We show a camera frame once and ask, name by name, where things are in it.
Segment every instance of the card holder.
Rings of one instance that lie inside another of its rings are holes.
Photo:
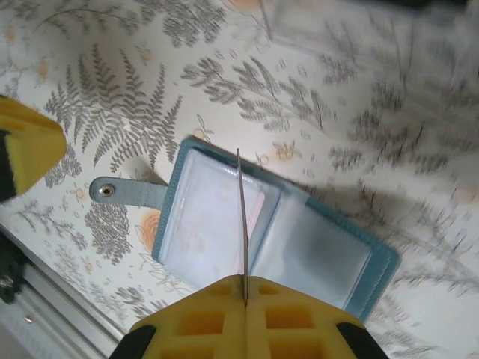
[[[152,257],[201,289],[241,270],[236,167],[232,153],[188,138],[168,188],[100,177],[91,197],[161,209]],[[248,273],[366,320],[398,267],[394,250],[286,179],[244,160],[242,172]],[[121,196],[102,198],[106,183]]]

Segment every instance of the floral patterned fabric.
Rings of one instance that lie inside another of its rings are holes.
[[[69,142],[0,222],[122,328],[192,291],[150,257],[160,213],[92,203],[89,183],[167,182],[194,135],[240,147],[398,250],[367,322],[391,358],[479,356],[477,88],[271,44],[252,0],[0,10],[0,91]]]

